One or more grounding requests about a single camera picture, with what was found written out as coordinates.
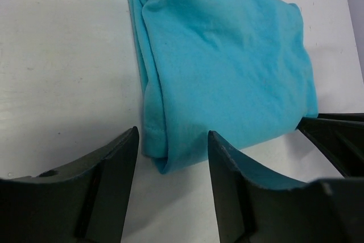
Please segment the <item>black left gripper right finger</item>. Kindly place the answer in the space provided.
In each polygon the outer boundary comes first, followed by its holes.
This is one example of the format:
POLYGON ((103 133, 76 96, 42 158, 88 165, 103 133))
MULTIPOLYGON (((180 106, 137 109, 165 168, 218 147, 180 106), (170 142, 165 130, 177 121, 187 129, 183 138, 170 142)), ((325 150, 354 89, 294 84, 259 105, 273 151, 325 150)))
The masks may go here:
POLYGON ((363 179, 304 183, 208 134, 221 242, 362 242, 363 179))

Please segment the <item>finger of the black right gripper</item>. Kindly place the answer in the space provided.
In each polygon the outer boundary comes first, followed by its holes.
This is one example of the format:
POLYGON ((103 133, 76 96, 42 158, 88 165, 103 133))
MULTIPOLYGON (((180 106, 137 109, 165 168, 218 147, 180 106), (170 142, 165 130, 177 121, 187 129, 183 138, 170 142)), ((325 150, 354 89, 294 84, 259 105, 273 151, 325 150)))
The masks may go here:
POLYGON ((363 118, 302 118, 301 131, 344 177, 363 177, 363 118))

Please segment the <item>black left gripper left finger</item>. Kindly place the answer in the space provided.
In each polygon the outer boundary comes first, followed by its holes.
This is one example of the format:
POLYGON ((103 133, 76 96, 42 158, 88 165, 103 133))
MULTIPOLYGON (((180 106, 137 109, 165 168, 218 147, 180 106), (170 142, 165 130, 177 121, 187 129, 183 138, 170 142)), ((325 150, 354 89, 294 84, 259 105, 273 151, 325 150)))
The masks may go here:
POLYGON ((2 242, 120 242, 139 132, 38 176, 1 180, 2 242))

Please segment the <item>teal t-shirt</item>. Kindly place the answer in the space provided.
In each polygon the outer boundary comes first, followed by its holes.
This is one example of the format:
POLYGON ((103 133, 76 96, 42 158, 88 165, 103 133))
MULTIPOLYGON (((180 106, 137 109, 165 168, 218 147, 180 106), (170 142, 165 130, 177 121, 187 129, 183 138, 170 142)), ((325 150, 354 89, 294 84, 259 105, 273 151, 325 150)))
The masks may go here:
POLYGON ((143 152, 162 174, 205 161, 210 131, 244 149, 317 117, 295 4, 128 2, 143 90, 143 152))

